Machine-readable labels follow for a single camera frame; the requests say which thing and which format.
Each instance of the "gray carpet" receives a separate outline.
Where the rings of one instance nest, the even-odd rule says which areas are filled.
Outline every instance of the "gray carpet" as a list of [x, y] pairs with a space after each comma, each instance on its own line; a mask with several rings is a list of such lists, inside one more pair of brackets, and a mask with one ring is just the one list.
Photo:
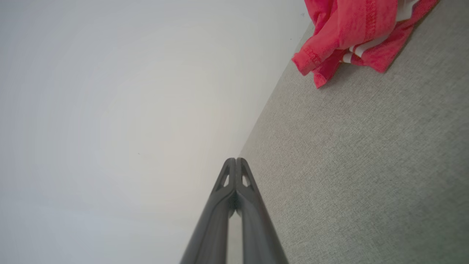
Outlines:
[[240, 156], [291, 264], [469, 263], [468, 10], [441, 1], [385, 74], [288, 64]]

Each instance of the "white background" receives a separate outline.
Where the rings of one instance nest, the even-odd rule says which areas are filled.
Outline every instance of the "white background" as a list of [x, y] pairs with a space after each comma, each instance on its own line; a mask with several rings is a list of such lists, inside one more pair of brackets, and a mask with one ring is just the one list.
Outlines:
[[177, 263], [302, 0], [0, 1], [0, 263]]

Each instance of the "white surface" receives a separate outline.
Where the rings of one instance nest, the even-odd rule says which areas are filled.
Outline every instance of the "white surface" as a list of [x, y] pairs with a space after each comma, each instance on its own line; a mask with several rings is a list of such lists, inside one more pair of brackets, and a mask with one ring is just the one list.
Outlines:
[[301, 0], [1, 1], [0, 263], [177, 263], [309, 22]]

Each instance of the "red cloth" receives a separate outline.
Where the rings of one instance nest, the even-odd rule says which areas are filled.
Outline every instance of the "red cloth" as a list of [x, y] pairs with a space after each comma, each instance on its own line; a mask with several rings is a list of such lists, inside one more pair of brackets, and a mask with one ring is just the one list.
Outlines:
[[320, 88], [332, 78], [349, 47], [388, 36], [381, 44], [366, 49], [361, 58], [353, 54], [350, 60], [384, 72], [414, 24], [437, 2], [419, 0], [412, 17], [396, 24], [398, 0], [305, 0], [315, 30], [292, 61], [303, 75], [312, 71], [314, 83]]

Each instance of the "textured gray surface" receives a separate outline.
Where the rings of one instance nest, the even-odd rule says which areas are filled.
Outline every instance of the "textured gray surface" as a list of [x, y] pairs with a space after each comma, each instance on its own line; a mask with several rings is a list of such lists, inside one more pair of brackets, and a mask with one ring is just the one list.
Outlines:
[[468, 4], [441, 1], [385, 74], [316, 90], [288, 64], [241, 156], [291, 264], [469, 263]]

